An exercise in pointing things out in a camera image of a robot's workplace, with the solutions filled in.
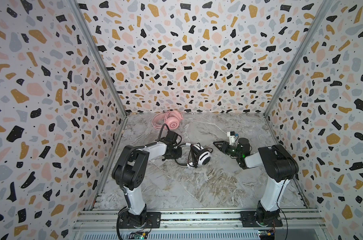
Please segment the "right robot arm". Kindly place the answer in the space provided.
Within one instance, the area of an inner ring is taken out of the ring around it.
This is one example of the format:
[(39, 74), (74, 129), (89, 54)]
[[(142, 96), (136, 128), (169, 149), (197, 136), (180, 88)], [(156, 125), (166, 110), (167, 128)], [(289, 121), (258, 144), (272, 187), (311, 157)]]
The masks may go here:
[(289, 182), (298, 173), (297, 162), (280, 144), (258, 148), (251, 153), (251, 145), (246, 138), (240, 138), (231, 144), (227, 141), (216, 141), (213, 145), (222, 153), (236, 159), (244, 169), (264, 167), (268, 176), (266, 188), (255, 211), (242, 211), (242, 226), (250, 227), (282, 227), (280, 202)]

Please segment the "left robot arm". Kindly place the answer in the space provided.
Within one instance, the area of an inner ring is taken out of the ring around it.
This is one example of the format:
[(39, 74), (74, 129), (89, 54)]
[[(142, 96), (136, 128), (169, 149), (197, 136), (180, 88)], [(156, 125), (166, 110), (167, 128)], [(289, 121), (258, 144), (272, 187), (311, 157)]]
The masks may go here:
[(127, 207), (123, 216), (143, 225), (147, 218), (147, 207), (142, 197), (141, 183), (150, 160), (162, 156), (165, 160), (181, 157), (182, 137), (174, 131), (167, 132), (155, 142), (143, 146), (127, 145), (123, 148), (111, 177), (123, 191)]

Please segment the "pink headphones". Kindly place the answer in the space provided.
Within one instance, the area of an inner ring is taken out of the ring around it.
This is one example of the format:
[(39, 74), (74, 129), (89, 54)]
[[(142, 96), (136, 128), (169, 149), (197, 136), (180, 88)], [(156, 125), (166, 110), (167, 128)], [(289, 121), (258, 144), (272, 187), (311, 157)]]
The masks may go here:
[(175, 130), (180, 126), (183, 119), (182, 113), (173, 110), (155, 115), (151, 124), (157, 130), (160, 130), (163, 124), (167, 124), (171, 130)]

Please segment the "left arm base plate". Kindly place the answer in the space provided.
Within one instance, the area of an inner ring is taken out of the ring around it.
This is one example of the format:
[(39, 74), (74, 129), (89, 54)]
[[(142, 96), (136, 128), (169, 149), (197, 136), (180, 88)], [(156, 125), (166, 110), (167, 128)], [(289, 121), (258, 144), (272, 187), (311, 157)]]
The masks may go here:
[(120, 229), (159, 229), (161, 212), (143, 212), (141, 215), (133, 215), (125, 212), (121, 215), (118, 223)]

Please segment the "white black headphones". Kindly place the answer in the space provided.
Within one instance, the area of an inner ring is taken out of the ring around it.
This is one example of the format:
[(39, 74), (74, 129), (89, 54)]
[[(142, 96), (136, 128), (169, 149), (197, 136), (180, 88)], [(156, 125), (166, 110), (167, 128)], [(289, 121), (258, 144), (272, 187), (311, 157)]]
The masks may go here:
[(199, 166), (207, 165), (211, 160), (211, 154), (213, 152), (212, 148), (204, 148), (200, 143), (191, 144), (184, 143), (180, 145), (181, 149), (183, 147), (189, 147), (189, 153), (187, 157), (187, 163), (179, 163), (174, 160), (180, 167), (186, 168), (198, 168)]

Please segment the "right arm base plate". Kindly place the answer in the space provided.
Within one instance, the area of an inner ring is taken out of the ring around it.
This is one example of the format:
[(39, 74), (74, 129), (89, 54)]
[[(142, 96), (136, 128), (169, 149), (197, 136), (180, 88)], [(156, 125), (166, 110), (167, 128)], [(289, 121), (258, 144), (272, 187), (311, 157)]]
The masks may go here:
[(256, 211), (242, 211), (240, 212), (240, 220), (244, 228), (282, 227), (283, 223), (279, 214), (279, 210), (273, 212), (265, 212), (260, 209)]

